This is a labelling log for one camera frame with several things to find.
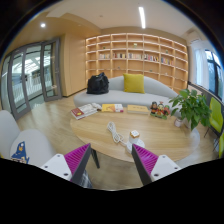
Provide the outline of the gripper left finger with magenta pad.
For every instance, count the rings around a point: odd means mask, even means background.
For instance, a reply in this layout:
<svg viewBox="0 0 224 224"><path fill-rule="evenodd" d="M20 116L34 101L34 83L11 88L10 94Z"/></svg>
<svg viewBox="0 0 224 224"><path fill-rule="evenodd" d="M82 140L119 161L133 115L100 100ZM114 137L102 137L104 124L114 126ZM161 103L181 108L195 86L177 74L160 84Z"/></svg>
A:
<svg viewBox="0 0 224 224"><path fill-rule="evenodd" d="M86 144L66 155L56 154L42 166L42 169L80 185L90 154L91 145Z"/></svg>

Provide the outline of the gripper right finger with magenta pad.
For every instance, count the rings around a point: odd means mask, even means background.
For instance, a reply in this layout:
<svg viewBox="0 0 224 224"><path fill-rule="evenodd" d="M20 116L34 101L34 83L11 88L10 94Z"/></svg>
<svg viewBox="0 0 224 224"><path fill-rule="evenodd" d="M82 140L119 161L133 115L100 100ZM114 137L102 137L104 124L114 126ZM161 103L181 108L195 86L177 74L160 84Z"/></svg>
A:
<svg viewBox="0 0 224 224"><path fill-rule="evenodd" d="M150 184L180 170L167 155L157 156L147 149L132 145L132 156L143 185Z"/></svg>

